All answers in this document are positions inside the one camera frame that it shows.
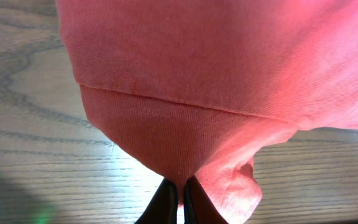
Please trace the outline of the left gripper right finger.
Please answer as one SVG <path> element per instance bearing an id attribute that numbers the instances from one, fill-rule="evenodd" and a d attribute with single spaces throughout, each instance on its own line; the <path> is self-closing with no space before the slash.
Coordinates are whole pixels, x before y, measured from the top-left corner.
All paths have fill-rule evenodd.
<path id="1" fill-rule="evenodd" d="M 195 176 L 187 180 L 183 199 L 185 224 L 227 224 Z"/>

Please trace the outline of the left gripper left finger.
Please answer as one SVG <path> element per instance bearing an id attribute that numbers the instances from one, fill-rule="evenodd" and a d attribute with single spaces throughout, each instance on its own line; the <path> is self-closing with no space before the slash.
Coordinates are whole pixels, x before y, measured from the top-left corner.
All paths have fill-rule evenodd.
<path id="1" fill-rule="evenodd" d="M 177 224 L 177 210 L 177 188 L 168 179 L 163 179 L 135 224 Z"/>

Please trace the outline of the red soccer t-shirt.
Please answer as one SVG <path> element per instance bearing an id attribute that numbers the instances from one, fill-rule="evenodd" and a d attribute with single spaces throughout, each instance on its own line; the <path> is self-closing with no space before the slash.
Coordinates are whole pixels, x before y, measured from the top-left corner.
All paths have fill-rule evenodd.
<path id="1" fill-rule="evenodd" d="M 181 190 L 206 223 L 243 223 L 262 147 L 358 129 L 356 1 L 57 2 L 89 122 Z"/>

